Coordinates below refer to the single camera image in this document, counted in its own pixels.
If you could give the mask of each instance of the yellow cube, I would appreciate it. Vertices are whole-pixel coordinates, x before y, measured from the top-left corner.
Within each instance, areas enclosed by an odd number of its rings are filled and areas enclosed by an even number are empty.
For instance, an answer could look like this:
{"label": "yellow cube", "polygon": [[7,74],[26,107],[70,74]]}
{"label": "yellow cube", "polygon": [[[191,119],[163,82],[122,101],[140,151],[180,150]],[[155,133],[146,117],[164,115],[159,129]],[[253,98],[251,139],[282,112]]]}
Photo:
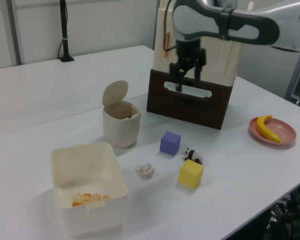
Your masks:
{"label": "yellow cube", "polygon": [[187,159],[180,168],[178,181],[195,189],[201,181],[204,168],[204,166]]}

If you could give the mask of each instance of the crumpled paper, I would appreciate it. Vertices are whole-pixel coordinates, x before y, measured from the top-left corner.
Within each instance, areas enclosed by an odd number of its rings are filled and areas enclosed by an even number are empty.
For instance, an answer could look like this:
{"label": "crumpled paper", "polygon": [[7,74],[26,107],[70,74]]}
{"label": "crumpled paper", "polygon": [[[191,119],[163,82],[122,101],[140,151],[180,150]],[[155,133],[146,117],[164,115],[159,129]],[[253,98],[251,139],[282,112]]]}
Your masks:
{"label": "crumpled paper", "polygon": [[145,165],[137,165],[136,169],[139,171],[139,173],[143,176],[147,176],[148,178],[152,178],[152,175],[155,172],[154,167],[151,166],[150,163],[146,163]]}

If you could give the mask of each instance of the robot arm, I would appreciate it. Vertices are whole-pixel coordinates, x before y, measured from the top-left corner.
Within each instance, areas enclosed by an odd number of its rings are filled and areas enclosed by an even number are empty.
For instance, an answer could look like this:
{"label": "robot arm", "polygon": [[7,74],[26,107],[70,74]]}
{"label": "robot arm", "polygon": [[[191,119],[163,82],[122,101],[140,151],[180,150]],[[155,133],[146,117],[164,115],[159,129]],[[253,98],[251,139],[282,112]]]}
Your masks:
{"label": "robot arm", "polygon": [[205,64],[200,49],[203,36],[300,52],[300,1],[297,0],[284,0],[253,11],[216,7],[210,0],[176,0],[172,21],[178,55],[178,62],[170,65],[174,83],[180,83],[193,67],[198,68],[195,78],[200,79],[199,71]]}

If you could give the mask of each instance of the black stand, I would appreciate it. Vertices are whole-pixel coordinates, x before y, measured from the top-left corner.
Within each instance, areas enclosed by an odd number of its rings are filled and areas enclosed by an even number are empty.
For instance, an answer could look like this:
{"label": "black stand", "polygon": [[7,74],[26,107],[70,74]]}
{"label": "black stand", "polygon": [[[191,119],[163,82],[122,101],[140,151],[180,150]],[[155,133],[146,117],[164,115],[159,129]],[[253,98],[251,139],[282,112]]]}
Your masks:
{"label": "black stand", "polygon": [[68,47],[68,32],[67,32],[67,11],[66,11],[66,0],[60,0],[60,13],[61,13],[61,28],[62,28],[62,44],[63,44],[63,57],[59,59],[61,62],[71,62],[74,61],[74,58],[69,54]]}

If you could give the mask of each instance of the white wall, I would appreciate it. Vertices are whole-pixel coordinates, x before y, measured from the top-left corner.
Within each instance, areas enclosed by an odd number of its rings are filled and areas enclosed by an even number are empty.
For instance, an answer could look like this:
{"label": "white wall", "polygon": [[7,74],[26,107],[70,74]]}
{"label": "white wall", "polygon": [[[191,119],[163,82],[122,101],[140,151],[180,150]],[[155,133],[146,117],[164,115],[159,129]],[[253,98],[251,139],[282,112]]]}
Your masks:
{"label": "white wall", "polygon": [[[153,48],[157,0],[67,0],[71,56],[145,45]],[[15,0],[23,64],[57,58],[59,0]]]}
{"label": "white wall", "polygon": [[17,64],[6,5],[0,2],[0,68]]}
{"label": "white wall", "polygon": [[[249,0],[238,0],[238,9],[247,8]],[[261,9],[281,0],[254,0],[253,9]],[[245,44],[238,67],[238,76],[282,98],[298,68],[300,53],[286,52],[270,46]]]}

